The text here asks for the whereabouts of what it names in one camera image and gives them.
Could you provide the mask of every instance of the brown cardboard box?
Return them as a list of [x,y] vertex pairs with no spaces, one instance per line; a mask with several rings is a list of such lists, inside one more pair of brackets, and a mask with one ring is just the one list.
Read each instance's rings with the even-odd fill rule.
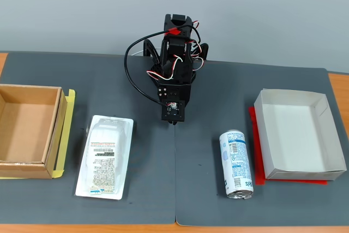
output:
[[66,109],[60,87],[0,85],[0,177],[52,178]]

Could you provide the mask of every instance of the spray can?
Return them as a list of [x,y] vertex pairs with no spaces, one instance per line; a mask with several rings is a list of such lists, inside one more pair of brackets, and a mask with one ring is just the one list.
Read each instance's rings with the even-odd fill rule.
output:
[[225,190],[228,198],[248,199],[253,186],[244,134],[228,130],[219,137]]

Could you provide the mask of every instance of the product label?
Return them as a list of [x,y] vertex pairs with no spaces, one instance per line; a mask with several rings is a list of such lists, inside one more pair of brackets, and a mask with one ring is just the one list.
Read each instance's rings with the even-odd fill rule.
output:
[[251,191],[253,191],[245,138],[241,133],[228,133],[227,137],[234,187],[238,190],[251,187]]
[[93,189],[96,189],[93,193],[113,193],[115,190],[115,143],[92,142],[90,149],[94,156],[92,164],[95,187]]

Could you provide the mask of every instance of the plastic packaging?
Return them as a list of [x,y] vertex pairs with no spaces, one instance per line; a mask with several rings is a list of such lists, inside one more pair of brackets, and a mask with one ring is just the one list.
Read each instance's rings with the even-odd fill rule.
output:
[[121,199],[130,153],[133,120],[93,116],[75,194]]

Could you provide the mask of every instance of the barcode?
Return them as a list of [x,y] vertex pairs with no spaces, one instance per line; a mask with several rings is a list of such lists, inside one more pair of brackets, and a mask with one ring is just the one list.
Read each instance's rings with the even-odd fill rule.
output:
[[240,178],[234,178],[234,184],[236,188],[241,187]]
[[94,152],[113,152],[113,149],[111,148],[94,148]]
[[233,153],[238,153],[238,146],[236,145],[236,143],[231,143],[230,145]]

